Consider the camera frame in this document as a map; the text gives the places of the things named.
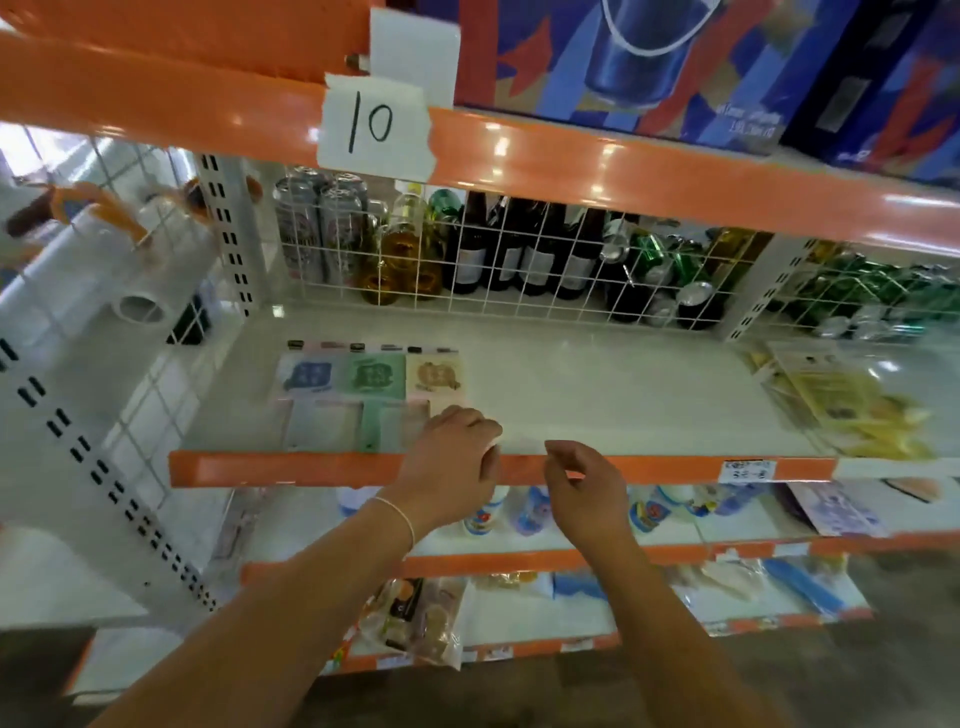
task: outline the white paper sign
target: white paper sign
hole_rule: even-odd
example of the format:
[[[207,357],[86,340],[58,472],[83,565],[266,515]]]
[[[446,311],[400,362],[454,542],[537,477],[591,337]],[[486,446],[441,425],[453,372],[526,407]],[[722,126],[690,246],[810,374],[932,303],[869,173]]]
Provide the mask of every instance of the white paper sign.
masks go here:
[[[407,667],[413,663],[413,655],[391,655],[390,657],[378,658],[376,661],[376,668],[394,669],[394,667]]]
[[[495,662],[496,660],[513,660],[514,659],[514,647],[511,644],[508,644],[504,647],[495,647],[484,657],[483,661],[485,663]]]
[[[810,552],[810,541],[798,544],[774,544],[774,558],[780,556],[806,556]]]
[[[437,164],[423,89],[372,76],[326,74],[317,163],[378,177],[426,182]]]
[[[760,483],[774,479],[776,460],[724,460],[718,483]]]
[[[586,649],[593,649],[593,640],[589,637],[584,640],[577,640],[573,643],[563,643],[560,645],[561,652],[583,652]]]

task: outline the packaged snack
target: packaged snack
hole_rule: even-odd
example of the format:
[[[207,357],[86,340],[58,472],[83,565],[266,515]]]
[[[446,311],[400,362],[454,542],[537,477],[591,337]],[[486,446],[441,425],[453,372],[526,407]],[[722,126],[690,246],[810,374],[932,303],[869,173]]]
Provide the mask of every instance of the packaged snack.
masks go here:
[[[473,590],[463,577],[392,579],[360,619],[360,631],[397,652],[460,669]]]
[[[553,598],[553,574],[549,571],[514,571],[474,576],[477,589],[484,591],[506,590],[530,596]]]

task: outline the green can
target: green can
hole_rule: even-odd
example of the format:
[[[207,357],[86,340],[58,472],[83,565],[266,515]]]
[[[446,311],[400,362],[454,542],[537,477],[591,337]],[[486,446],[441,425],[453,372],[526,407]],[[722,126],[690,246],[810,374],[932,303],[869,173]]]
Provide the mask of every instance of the green can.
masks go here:
[[[710,275],[704,269],[704,252],[699,245],[685,240],[671,255],[676,272],[677,303],[682,306],[697,306],[706,303],[713,295]]]
[[[659,235],[635,231],[630,245],[636,250],[634,279],[647,285],[667,285],[673,278],[673,261]]]

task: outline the bracelet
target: bracelet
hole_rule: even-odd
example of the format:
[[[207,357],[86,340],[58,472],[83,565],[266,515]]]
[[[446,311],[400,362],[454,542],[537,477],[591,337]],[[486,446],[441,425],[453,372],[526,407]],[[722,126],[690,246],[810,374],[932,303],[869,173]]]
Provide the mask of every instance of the bracelet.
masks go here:
[[[414,550],[414,546],[417,545],[417,534],[414,532],[414,525],[410,522],[410,519],[407,518],[407,514],[405,514],[403,511],[401,511],[401,510],[399,509],[398,506],[394,505],[393,503],[391,503],[390,501],[388,501],[388,500],[387,500],[386,498],[384,498],[384,497],[374,496],[374,497],[371,498],[371,500],[379,500],[381,503],[386,503],[386,504],[389,505],[391,508],[393,508],[395,511],[397,511],[397,512],[400,514],[400,517],[401,517],[401,518],[403,518],[405,521],[407,521],[407,528],[410,529],[410,550],[411,550],[411,551]]]

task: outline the blue plastic item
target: blue plastic item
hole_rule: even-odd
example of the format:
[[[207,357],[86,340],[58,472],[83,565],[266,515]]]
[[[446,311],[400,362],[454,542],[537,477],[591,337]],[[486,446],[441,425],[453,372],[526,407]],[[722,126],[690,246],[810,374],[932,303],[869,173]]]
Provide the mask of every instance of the blue plastic item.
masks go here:
[[[771,577],[790,587],[825,615],[839,617],[847,604],[803,569],[780,559],[763,559],[763,567]]]

